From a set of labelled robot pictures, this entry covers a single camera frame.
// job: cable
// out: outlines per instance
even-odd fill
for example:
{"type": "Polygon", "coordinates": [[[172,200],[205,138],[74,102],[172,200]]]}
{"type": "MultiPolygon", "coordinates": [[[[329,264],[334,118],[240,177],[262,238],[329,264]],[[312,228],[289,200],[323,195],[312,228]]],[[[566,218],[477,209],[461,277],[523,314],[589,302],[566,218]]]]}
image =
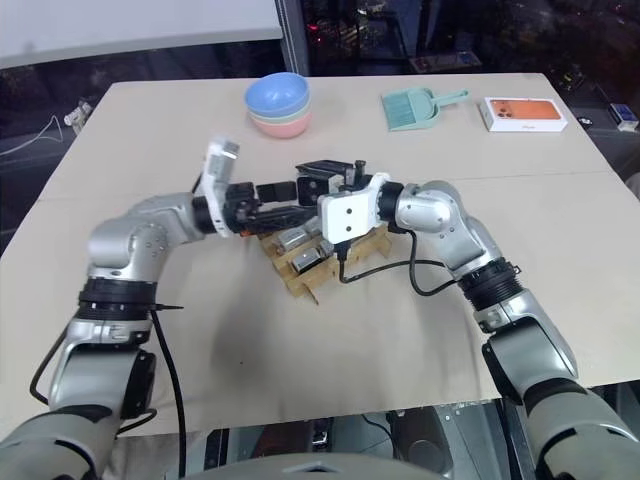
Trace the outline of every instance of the cable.
{"type": "MultiPolygon", "coordinates": [[[[401,260],[399,262],[387,263],[386,265],[382,265],[380,267],[372,268],[371,270],[367,270],[365,272],[359,273],[357,275],[353,275],[351,277],[344,276],[344,262],[340,263],[340,281],[342,283],[351,283],[356,280],[360,280],[362,278],[368,277],[369,275],[373,275],[374,273],[383,272],[385,270],[389,270],[390,268],[402,267],[404,265],[409,265],[409,260],[401,260]]],[[[416,265],[433,265],[436,267],[444,268],[444,263],[437,262],[435,260],[416,260],[416,265]]]]}
{"type": "Polygon", "coordinates": [[[518,458],[511,439],[511,429],[509,428],[509,419],[507,418],[507,409],[505,400],[496,398],[493,400],[493,404],[498,412],[498,419],[500,420],[500,426],[502,427],[502,434],[504,435],[504,441],[507,445],[507,462],[509,464],[509,473],[511,480],[522,480],[522,474],[520,467],[518,467],[518,458]]]}
{"type": "Polygon", "coordinates": [[[373,426],[373,427],[377,427],[380,430],[382,430],[384,433],[387,434],[387,437],[389,437],[389,440],[391,440],[391,447],[393,448],[393,458],[399,458],[400,460],[404,460],[402,458],[402,453],[400,453],[400,449],[398,448],[398,445],[396,444],[396,441],[393,438],[393,435],[391,435],[391,432],[389,431],[389,429],[387,427],[385,427],[384,425],[381,425],[379,423],[376,423],[372,420],[369,420],[367,418],[367,416],[363,413],[361,414],[362,419],[368,423],[369,425],[373,426]]]}
{"type": "Polygon", "coordinates": [[[130,425],[125,425],[124,427],[120,427],[120,430],[118,430],[118,435],[120,435],[121,433],[124,433],[124,432],[128,432],[130,430],[133,430],[134,428],[141,427],[145,423],[148,423],[151,420],[153,420],[154,418],[156,418],[156,415],[158,415],[158,411],[155,408],[149,408],[144,413],[147,414],[146,417],[138,420],[137,422],[133,422],[130,425]]]}
{"type": "Polygon", "coordinates": [[[51,362],[51,359],[58,351],[58,348],[60,348],[60,345],[62,345],[62,342],[64,341],[66,335],[67,327],[64,327],[62,332],[60,332],[60,335],[58,335],[56,341],[53,343],[47,354],[40,362],[40,365],[38,365],[38,368],[34,372],[33,378],[31,379],[31,383],[29,384],[29,393],[31,394],[31,396],[38,400],[40,403],[44,403],[45,405],[49,405],[49,399],[47,399],[47,397],[45,397],[38,391],[38,383],[40,382],[40,377],[42,377],[42,374],[46,370],[47,365],[49,365],[49,362],[51,362]]]}
{"type": "Polygon", "coordinates": [[[151,315],[151,322],[153,328],[156,331],[158,337],[158,343],[160,344],[160,350],[164,356],[164,361],[169,369],[169,377],[171,377],[171,385],[173,386],[173,394],[176,399],[176,410],[178,411],[178,478],[183,478],[186,473],[187,467],[187,428],[184,419],[184,403],[182,401],[182,390],[180,390],[180,382],[178,380],[178,372],[176,366],[173,363],[167,340],[164,338],[164,332],[158,319],[158,314],[155,310],[149,311],[151,315]]]}
{"type": "Polygon", "coordinates": [[[433,290],[422,290],[416,281],[416,250],[418,249],[418,238],[416,236],[416,232],[413,230],[409,230],[409,235],[411,235],[411,256],[409,257],[409,281],[411,282],[411,286],[415,290],[418,295],[423,297],[432,297],[433,295],[440,293],[447,287],[451,285],[455,285],[455,280],[449,280],[444,282],[442,285],[434,288],[433,290]]]}
{"type": "Polygon", "coordinates": [[[409,260],[402,260],[400,262],[388,263],[386,265],[382,265],[380,267],[376,267],[376,268],[372,268],[371,270],[364,271],[357,275],[353,275],[352,277],[345,277],[345,274],[344,274],[345,260],[347,257],[347,251],[349,249],[350,243],[343,242],[343,244],[336,245],[336,251],[338,254],[338,278],[340,282],[352,283],[352,282],[355,282],[356,280],[360,280],[362,278],[368,277],[369,275],[373,275],[374,273],[383,272],[384,270],[388,270],[390,268],[395,268],[395,267],[401,267],[403,265],[409,265],[409,280],[411,281],[411,286],[413,287],[413,289],[418,295],[421,295],[423,297],[431,297],[437,293],[440,293],[445,288],[450,287],[451,285],[455,285],[456,283],[455,280],[449,280],[443,283],[442,285],[434,288],[433,290],[422,290],[418,286],[418,282],[416,281],[416,272],[415,272],[416,265],[433,265],[441,268],[445,268],[445,265],[444,263],[437,262],[435,260],[416,260],[416,251],[418,246],[417,245],[418,239],[417,239],[416,233],[412,230],[407,230],[406,232],[408,232],[411,235],[411,255],[409,257],[409,260]]]}
{"type": "Polygon", "coordinates": [[[9,150],[5,150],[4,152],[0,152],[0,157],[3,155],[9,155],[10,153],[13,152],[17,152],[18,150],[22,150],[25,147],[28,147],[29,145],[31,145],[33,142],[35,142],[36,140],[53,140],[54,142],[58,142],[58,143],[62,143],[64,142],[64,137],[62,136],[62,128],[60,128],[60,122],[58,121],[58,117],[56,117],[55,115],[51,116],[51,120],[49,120],[49,123],[47,123],[44,128],[42,130],[40,130],[40,133],[38,133],[35,137],[33,137],[31,140],[27,140],[24,143],[21,143],[20,145],[10,148],[9,150]],[[60,135],[60,138],[54,138],[54,137],[47,137],[44,134],[44,132],[47,131],[47,129],[53,124],[53,122],[56,122],[56,127],[58,127],[58,134],[60,135]]]}

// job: mint green dustpan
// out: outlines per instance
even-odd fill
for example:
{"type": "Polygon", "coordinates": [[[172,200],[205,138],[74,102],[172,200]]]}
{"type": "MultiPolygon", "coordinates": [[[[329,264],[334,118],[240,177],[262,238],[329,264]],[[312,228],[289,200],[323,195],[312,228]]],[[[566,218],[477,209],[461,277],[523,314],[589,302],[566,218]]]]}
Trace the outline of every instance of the mint green dustpan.
{"type": "Polygon", "coordinates": [[[432,127],[440,116],[440,107],[469,98],[468,90],[436,97],[428,88],[408,88],[382,96],[389,131],[432,127]]]}

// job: black cable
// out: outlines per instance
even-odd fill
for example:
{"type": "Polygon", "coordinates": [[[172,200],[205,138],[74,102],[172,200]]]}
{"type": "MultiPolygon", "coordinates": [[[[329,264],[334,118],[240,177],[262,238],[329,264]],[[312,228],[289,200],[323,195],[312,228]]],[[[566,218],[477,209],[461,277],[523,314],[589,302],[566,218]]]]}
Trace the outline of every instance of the black cable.
{"type": "Polygon", "coordinates": [[[389,440],[391,440],[391,447],[393,448],[393,458],[399,458],[400,460],[403,460],[402,453],[400,453],[400,449],[398,448],[398,445],[396,444],[396,441],[394,440],[393,435],[391,435],[391,432],[389,431],[389,429],[384,425],[380,425],[379,423],[369,420],[364,413],[361,415],[362,415],[362,419],[366,423],[368,423],[373,427],[379,428],[380,430],[382,430],[384,433],[387,434],[387,437],[389,437],[389,440]]]}
{"type": "MultiPolygon", "coordinates": [[[[437,262],[435,260],[416,260],[416,265],[433,265],[436,267],[444,268],[444,263],[437,262]]],[[[342,283],[351,283],[356,280],[360,280],[361,278],[368,277],[369,275],[373,275],[374,273],[383,272],[385,270],[389,270],[390,268],[402,267],[404,265],[409,265],[409,260],[401,260],[399,262],[387,263],[386,265],[382,265],[380,267],[372,268],[371,270],[367,270],[365,272],[359,273],[357,275],[353,275],[351,277],[344,276],[344,262],[341,262],[339,267],[339,277],[342,283]]]]}
{"type": "Polygon", "coordinates": [[[67,327],[64,327],[62,332],[60,332],[60,335],[58,335],[56,341],[53,343],[47,354],[40,362],[40,365],[38,365],[38,368],[34,372],[33,378],[31,379],[31,383],[29,384],[29,393],[31,394],[31,396],[38,400],[40,403],[44,403],[45,405],[49,405],[49,399],[47,399],[47,397],[45,397],[38,391],[38,383],[40,382],[40,377],[42,377],[42,374],[49,365],[49,362],[51,362],[51,359],[58,351],[58,348],[60,348],[60,345],[62,345],[62,342],[64,341],[66,335],[67,327]]]}
{"type": "Polygon", "coordinates": [[[158,314],[155,310],[150,310],[149,313],[151,314],[153,328],[156,330],[160,350],[162,350],[164,361],[169,369],[169,377],[171,378],[171,385],[173,386],[173,395],[176,399],[176,410],[178,411],[178,478],[183,478],[187,469],[187,428],[184,419],[182,390],[180,389],[178,372],[176,371],[176,366],[173,363],[173,358],[171,357],[167,340],[164,338],[164,332],[162,331],[158,314]]]}
{"type": "Polygon", "coordinates": [[[156,418],[156,415],[158,415],[158,411],[155,408],[149,408],[144,413],[147,414],[146,417],[138,420],[137,422],[133,422],[130,425],[125,425],[124,427],[120,427],[120,430],[118,430],[118,435],[124,432],[128,432],[129,430],[133,430],[134,428],[138,428],[144,425],[145,423],[150,422],[151,420],[156,418]]]}
{"type": "Polygon", "coordinates": [[[422,290],[420,288],[420,286],[418,285],[418,282],[416,281],[416,272],[415,272],[415,266],[416,265],[433,265],[436,267],[441,267],[441,268],[445,268],[444,263],[442,262],[437,262],[435,260],[416,260],[416,251],[418,248],[418,239],[416,236],[416,233],[412,230],[407,230],[407,233],[409,233],[411,235],[411,255],[409,257],[409,260],[402,260],[400,262],[393,262],[393,263],[388,263],[386,265],[382,265],[380,267],[376,267],[376,268],[372,268],[371,270],[367,270],[365,272],[359,273],[357,275],[353,275],[352,277],[345,277],[344,275],[344,265],[345,265],[345,259],[346,259],[346,251],[348,250],[349,246],[346,245],[342,250],[339,250],[338,252],[338,278],[340,280],[340,282],[342,283],[351,283],[351,282],[355,282],[356,280],[360,280],[362,278],[368,277],[369,275],[373,275],[374,273],[378,273],[378,272],[382,272],[384,270],[388,270],[390,268],[395,268],[395,267],[401,267],[403,265],[409,265],[409,280],[411,281],[411,286],[413,287],[413,289],[415,290],[415,292],[418,295],[421,295],[423,297],[431,297],[437,293],[440,293],[442,290],[444,290],[447,287],[450,287],[451,285],[455,285],[456,281],[455,280],[449,280],[445,283],[443,283],[442,285],[439,285],[438,287],[434,288],[433,290],[422,290]]]}
{"type": "Polygon", "coordinates": [[[500,420],[500,426],[502,427],[502,434],[504,435],[504,441],[507,444],[507,462],[509,464],[509,474],[511,480],[522,480],[522,473],[520,467],[518,467],[517,456],[513,442],[511,440],[511,429],[509,428],[509,419],[507,418],[505,400],[496,398],[493,400],[493,404],[498,412],[498,419],[500,420]]]}
{"type": "Polygon", "coordinates": [[[433,290],[422,290],[416,281],[416,251],[418,249],[418,238],[416,236],[416,232],[413,230],[409,230],[409,235],[411,235],[411,256],[409,257],[409,281],[411,282],[411,286],[415,290],[418,295],[423,297],[432,297],[433,295],[440,293],[447,287],[451,285],[455,285],[455,280],[449,280],[444,282],[442,285],[434,288],[433,290]]]}

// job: white box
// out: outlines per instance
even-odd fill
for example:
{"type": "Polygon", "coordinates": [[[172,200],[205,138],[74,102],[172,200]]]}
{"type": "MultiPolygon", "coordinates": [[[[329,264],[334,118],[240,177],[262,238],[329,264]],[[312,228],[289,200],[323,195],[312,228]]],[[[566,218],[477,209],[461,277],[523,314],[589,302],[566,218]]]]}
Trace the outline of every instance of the white box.
{"type": "Polygon", "coordinates": [[[550,98],[485,97],[478,106],[490,132],[561,132],[567,126],[550,98]]]}

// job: wooden rack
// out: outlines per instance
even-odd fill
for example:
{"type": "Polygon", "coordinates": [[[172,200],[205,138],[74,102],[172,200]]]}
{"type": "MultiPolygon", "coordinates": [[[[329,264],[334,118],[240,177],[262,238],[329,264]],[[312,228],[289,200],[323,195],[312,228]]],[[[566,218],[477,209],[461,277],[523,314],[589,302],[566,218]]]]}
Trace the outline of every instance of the wooden rack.
{"type": "MultiPolygon", "coordinates": [[[[274,268],[282,278],[289,292],[294,297],[309,295],[316,305],[320,302],[313,293],[313,289],[319,287],[324,282],[338,275],[338,261],[335,256],[331,256],[322,263],[315,265],[306,272],[299,274],[291,266],[291,261],[308,248],[316,247],[322,241],[322,236],[316,236],[302,245],[279,255],[276,251],[274,239],[279,232],[260,237],[260,244],[267,256],[271,259],[274,268]]],[[[387,258],[391,250],[391,240],[386,235],[386,229],[374,228],[367,235],[359,238],[351,245],[346,266],[355,265],[360,260],[367,258],[374,252],[379,252],[387,258]]]]}

